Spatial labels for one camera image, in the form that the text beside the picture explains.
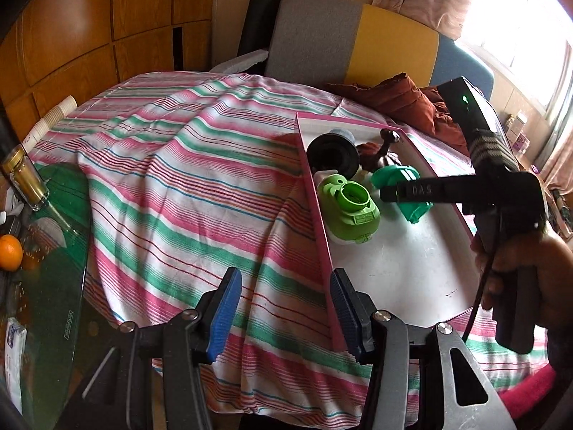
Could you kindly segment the person's right hand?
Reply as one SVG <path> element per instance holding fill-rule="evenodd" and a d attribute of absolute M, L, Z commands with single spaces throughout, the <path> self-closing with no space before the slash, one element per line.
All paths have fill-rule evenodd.
<path fill-rule="evenodd" d="M 491 245 L 476 235 L 471 249 L 482 272 L 472 312 L 491 312 L 499 345 L 531 352 L 537 326 L 559 348 L 572 342 L 572 250 L 553 230 Z"/>

